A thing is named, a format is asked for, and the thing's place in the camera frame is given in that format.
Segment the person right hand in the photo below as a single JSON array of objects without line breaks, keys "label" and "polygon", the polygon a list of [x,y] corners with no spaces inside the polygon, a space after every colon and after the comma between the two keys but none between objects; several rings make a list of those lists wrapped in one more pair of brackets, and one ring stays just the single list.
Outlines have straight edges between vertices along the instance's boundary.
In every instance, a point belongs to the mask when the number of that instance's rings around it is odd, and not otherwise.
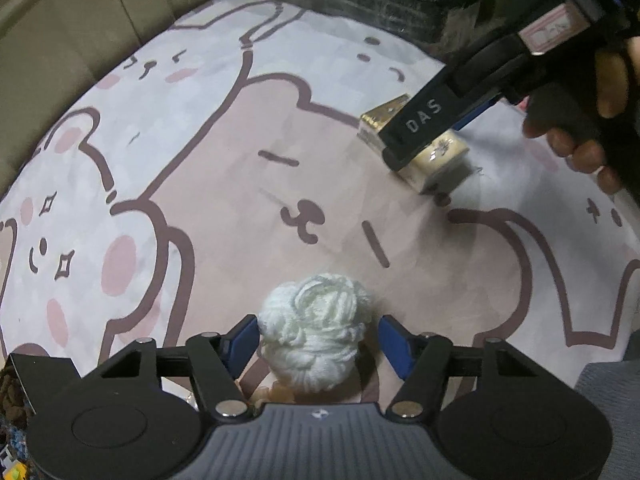
[{"label": "person right hand", "polygon": [[523,132],[546,138],[605,194],[625,190],[638,200],[639,38],[570,52],[530,95]]}]

